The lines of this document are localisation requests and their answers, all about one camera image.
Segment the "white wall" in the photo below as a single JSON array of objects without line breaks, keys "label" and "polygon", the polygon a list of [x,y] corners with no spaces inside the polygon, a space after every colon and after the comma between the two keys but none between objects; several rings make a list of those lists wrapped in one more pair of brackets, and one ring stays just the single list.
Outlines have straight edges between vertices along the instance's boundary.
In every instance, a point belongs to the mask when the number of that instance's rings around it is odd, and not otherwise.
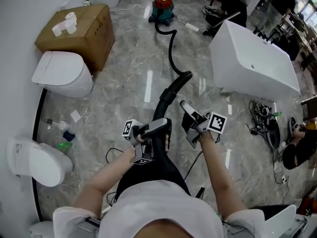
[{"label": "white wall", "polygon": [[41,57],[34,41],[64,0],[0,0],[0,236],[29,237],[37,222],[31,178],[6,164],[8,136],[32,137],[41,88],[31,82]]}]

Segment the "power strip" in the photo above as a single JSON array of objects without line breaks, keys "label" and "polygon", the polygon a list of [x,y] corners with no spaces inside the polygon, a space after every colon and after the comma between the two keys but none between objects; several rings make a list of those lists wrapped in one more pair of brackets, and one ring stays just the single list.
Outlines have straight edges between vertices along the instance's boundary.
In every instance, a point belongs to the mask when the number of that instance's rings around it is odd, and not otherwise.
[{"label": "power strip", "polygon": [[193,26],[192,24],[187,23],[185,26],[190,28],[190,29],[192,29],[192,30],[194,30],[195,32],[199,31],[199,28],[196,27],[196,26]]}]

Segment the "bathtub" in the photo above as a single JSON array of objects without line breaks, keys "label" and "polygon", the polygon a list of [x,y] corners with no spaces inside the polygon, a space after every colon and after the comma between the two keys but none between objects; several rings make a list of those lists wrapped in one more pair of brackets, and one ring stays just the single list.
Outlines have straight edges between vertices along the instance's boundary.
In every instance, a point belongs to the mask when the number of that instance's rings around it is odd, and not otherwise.
[{"label": "bathtub", "polygon": [[217,87],[271,101],[299,94],[288,54],[240,25],[224,21],[210,50]]}]

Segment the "gray marble floor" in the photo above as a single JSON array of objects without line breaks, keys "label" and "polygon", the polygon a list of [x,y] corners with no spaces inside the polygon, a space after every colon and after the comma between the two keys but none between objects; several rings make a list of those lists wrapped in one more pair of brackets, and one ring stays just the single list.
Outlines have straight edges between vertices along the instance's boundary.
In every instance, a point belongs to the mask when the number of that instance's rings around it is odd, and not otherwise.
[{"label": "gray marble floor", "polygon": [[[137,119],[149,122],[154,114],[161,92],[176,77],[168,61],[168,44],[170,36],[156,33],[154,25],[148,23],[145,8],[153,0],[121,0],[111,12],[116,40],[105,64],[105,69],[94,75],[95,85],[92,92],[81,99],[72,99],[48,92],[41,119],[51,118],[55,121],[65,120],[71,124],[76,134],[73,146],[66,155],[74,164],[73,172],[64,183],[56,187],[38,184],[38,194],[42,214],[51,219],[57,207],[70,205],[84,183],[101,167],[106,165],[105,154],[110,147],[124,150],[128,141],[121,137],[124,122]],[[202,35],[207,27],[201,8],[209,0],[173,0],[179,18],[200,28],[196,33],[186,28],[182,22],[174,19],[172,26],[164,28],[177,29],[174,40],[173,57],[176,66],[193,72],[193,78],[179,92],[174,103],[168,108],[166,116],[173,121],[170,158],[183,176],[186,175],[200,148],[194,150],[185,139],[181,128],[183,112],[179,107],[181,100],[186,100],[198,111],[217,112],[228,116],[224,134],[217,147],[225,162],[227,150],[231,150],[229,172],[237,191],[247,207],[264,204],[278,204],[288,192],[284,185],[278,188],[274,182],[272,153],[266,142],[259,136],[252,136],[245,123],[251,124],[248,109],[252,96],[239,93],[221,95],[213,81],[209,44],[211,37]],[[298,63],[294,68],[299,80],[302,96],[289,96],[277,103],[277,110],[282,112],[278,118],[283,139],[287,135],[287,121],[294,116],[302,121],[301,98],[309,97],[306,81]],[[151,98],[145,102],[146,82],[152,76]],[[270,106],[272,102],[261,100]],[[232,115],[228,114],[228,104],[232,105]],[[77,110],[81,119],[75,123],[70,114]],[[47,124],[40,123],[38,142],[55,146],[64,142],[58,128],[47,129]],[[118,152],[112,151],[109,159],[113,160]],[[281,165],[276,164],[277,172]],[[303,196],[316,180],[308,170],[308,163],[293,171],[285,171],[290,176],[290,191],[285,202]],[[207,167],[201,156],[186,180],[190,192],[195,195],[201,186],[207,190],[204,201],[216,210],[215,196],[209,181]]]}]

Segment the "window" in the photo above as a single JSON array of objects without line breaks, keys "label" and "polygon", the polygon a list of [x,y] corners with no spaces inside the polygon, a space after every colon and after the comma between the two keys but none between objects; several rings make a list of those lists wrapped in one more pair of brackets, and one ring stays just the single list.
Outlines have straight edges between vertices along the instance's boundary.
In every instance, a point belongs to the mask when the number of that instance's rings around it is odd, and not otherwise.
[{"label": "window", "polygon": [[312,0],[315,7],[317,7],[317,0]]},{"label": "window", "polygon": [[303,11],[302,11],[302,15],[304,16],[304,19],[306,21],[306,19],[310,16],[310,14],[313,12],[314,8],[309,4],[307,5]]},{"label": "window", "polygon": [[308,0],[297,0],[298,12],[302,11],[307,4]]},{"label": "window", "polygon": [[316,29],[317,26],[317,13],[314,11],[307,20],[307,24]]}]

